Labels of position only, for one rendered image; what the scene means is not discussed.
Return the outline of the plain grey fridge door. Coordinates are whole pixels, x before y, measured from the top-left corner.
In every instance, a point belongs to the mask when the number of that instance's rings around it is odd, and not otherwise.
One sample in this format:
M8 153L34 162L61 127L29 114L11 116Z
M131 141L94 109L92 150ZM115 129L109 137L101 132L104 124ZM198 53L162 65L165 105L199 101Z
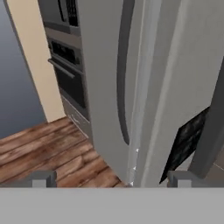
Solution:
M158 187L192 160L224 56L224 0L161 0L134 187Z

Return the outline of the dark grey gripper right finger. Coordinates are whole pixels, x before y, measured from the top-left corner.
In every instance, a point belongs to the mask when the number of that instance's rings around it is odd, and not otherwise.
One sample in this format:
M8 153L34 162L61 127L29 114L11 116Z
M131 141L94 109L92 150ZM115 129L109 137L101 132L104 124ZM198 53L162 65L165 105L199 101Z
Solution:
M224 181L205 180L194 175L190 171L169 171L169 187L176 188L224 188Z

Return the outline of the steel built-in microwave oven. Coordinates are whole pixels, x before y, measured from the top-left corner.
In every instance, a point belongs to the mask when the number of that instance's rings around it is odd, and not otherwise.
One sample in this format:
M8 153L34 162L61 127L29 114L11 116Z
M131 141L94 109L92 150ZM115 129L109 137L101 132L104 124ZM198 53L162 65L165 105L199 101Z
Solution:
M81 35L77 0L38 0L44 27Z

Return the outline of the beige tall cupboard side panel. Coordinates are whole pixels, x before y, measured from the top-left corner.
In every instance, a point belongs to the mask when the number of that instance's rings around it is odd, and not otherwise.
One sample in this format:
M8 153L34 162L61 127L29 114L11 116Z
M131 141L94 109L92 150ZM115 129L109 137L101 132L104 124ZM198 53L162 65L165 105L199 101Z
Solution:
M38 0L6 0L46 120L65 116L50 58Z

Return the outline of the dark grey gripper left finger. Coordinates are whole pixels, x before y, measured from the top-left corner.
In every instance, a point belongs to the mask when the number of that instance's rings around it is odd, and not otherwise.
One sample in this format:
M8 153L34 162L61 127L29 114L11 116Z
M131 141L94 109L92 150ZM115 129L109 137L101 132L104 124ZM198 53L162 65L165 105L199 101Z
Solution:
M20 180L14 180L11 183L1 184L0 188L28 188L28 187L37 187L37 188L47 188L47 187L56 187L57 172L56 171L34 171L29 174L27 177Z

